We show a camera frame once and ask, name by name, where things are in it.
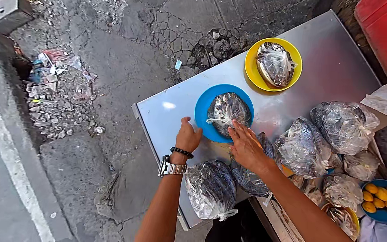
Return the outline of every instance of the wristwatch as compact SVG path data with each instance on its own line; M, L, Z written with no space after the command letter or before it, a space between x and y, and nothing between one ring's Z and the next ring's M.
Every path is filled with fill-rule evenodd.
M159 164L159 177L164 177L167 174L183 175L186 172L187 164L171 164L169 161L169 155L163 156L162 161Z

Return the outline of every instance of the blue plate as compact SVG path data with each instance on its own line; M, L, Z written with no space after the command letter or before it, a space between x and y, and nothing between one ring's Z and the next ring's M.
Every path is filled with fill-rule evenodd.
M369 184L369 183L372 183L376 186L381 186L381 187L384 187L384 188L387 188L387 180L384 180L384 179L376 179L376 180L373 180L371 182L368 182L366 184L364 184L362 186L362 190L364 190L364 187ZM377 221L380 221L380 222L387 222L387 209L384 209L384 208L378 208L377 209L377 212L375 213L369 213L367 211L365 211L364 208L362 208L362 210L365 212L365 214L374 219L374 220L377 220Z
M202 128L202 134L209 140L219 143L230 143L232 142L232 139L228 139L220 135L213 127L213 124L208 124L206 122L208 118L207 110L210 107L210 104L212 104L216 96L223 93L235 93L247 104L247 107L250 109L250 113L252 114L252 117L249 120L249 127L252 125L254 111L250 97L243 90L229 84L219 84L212 86L200 96L195 106L195 122L198 127Z

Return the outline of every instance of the black bead bracelet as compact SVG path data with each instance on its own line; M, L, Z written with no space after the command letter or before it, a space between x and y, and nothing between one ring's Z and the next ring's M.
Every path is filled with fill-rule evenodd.
M187 152L187 151L185 151L185 150L182 150L182 149L179 149L179 148L177 148L177 147L172 147L172 148L170 149L170 151L171 151L171 153L173 153L173 152L179 152L179 153L181 153L181 154L187 156L188 159L192 159L192 158L194 157L194 156L192 155L192 153L189 153L189 152Z

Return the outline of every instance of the bagged fish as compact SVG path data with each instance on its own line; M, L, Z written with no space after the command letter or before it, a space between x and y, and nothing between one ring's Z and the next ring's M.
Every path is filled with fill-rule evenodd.
M265 42L258 49L256 56L258 72L267 83L277 88L289 85L296 66L289 52L277 43Z
M353 241L358 238L356 224L346 209L330 207L325 212Z
M220 221L236 214L237 190L229 167L221 161L209 161L187 169L186 191L196 215Z
M322 102L310 115L332 149L346 155L367 149L380 124L374 113L356 102Z
M295 174L313 179L327 174L329 144L307 119L299 117L275 142L281 163Z
M207 110L207 123L213 124L219 134L230 138L228 127L232 119L237 119L239 124L250 127L251 113L246 103L235 93L223 93L215 97Z
M350 207L356 212L363 201L361 187L355 179L346 174L328 175L323 181L323 194L326 200L336 207Z
M380 165L379 158L366 150L354 156L345 155L343 162L344 171L362 181L372 181Z
M268 157L274 159L273 145L268 140L264 132L258 134L258 141L261 144L264 153ZM271 190L264 184L261 178L237 163L232 155L230 167L235 180L238 184L240 184L241 189L243 189L246 193L255 197L271 198L273 194Z

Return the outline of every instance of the stainless steel table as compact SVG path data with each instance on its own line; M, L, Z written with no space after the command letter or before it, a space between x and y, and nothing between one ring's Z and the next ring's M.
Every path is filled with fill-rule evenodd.
M182 117L192 117L191 124L195 126L196 101L211 86L232 84L243 89L255 109L252 129L265 132L272 141L295 118L309 117L309 111L320 102L359 102L380 87L362 53L331 10L278 37L294 44L303 59L298 82L286 91L271 93L254 86L244 71L244 52L132 106L157 162L174 146ZM203 137L188 165L213 159L227 161L228 152L228 144ZM185 229L201 222L191 207L184 182L179 212Z

